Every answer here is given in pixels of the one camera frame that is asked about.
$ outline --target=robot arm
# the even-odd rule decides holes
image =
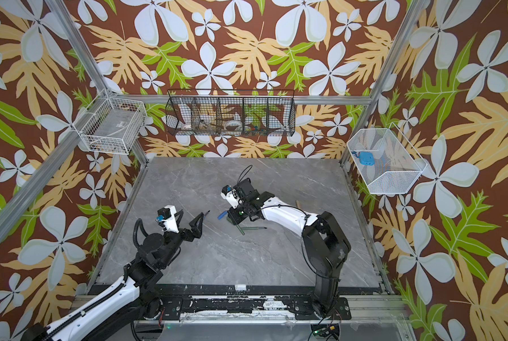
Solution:
[[[164,233],[148,235],[142,220],[136,221],[133,242],[137,254],[124,266],[123,276],[73,313],[45,328],[35,324],[27,329],[21,341],[101,341],[132,321],[156,316],[161,311],[161,301],[155,283],[163,276],[161,270],[178,256],[182,241],[201,237],[205,216],[200,213],[190,222],[191,228],[185,229],[178,228],[183,211],[166,206],[157,213],[156,221]],[[137,241],[139,228],[146,237],[142,244]]]
[[[351,250],[334,216],[305,212],[269,192],[259,194],[249,178],[233,187],[224,186],[221,196],[231,204],[228,215],[233,224],[238,225],[246,217],[250,221],[266,219],[301,237],[307,253],[307,258],[303,254],[305,262],[309,260],[307,265],[317,275],[313,307],[320,317],[327,316],[335,305],[341,268]]]

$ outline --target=blue toy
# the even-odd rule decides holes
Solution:
[[[373,159],[373,154],[370,152],[352,152],[354,156],[360,159],[360,164],[365,166],[373,166],[375,165],[375,160]]]

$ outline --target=black wire basket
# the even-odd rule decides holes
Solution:
[[[295,131],[293,91],[211,89],[212,95],[168,91],[166,123],[172,135],[280,135]]]

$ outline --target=wire basket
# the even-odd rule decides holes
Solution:
[[[91,118],[78,133],[92,152],[128,155],[144,126],[146,108],[137,100],[102,99],[101,105],[94,106],[94,111],[88,111]]]
[[[166,123],[172,135],[288,135],[295,131],[295,105],[290,95],[176,94],[169,90]]]
[[[406,194],[428,166],[407,137],[397,130],[401,134],[400,140],[390,128],[368,128],[360,129],[347,142],[370,194]],[[419,156],[417,160],[407,151],[407,144]],[[360,162],[362,152],[373,155],[373,165]]]

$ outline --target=white wire basket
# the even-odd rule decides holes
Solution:
[[[103,101],[87,112],[91,118],[78,133],[92,152],[128,155],[144,126],[146,108],[138,100],[106,97]]]
[[[396,129],[402,142],[390,128],[360,129],[347,142],[354,164],[370,194],[406,194],[428,166],[407,137]],[[406,150],[407,144],[419,156],[417,160]],[[373,165],[360,163],[354,153],[360,155],[362,152],[372,153]]]

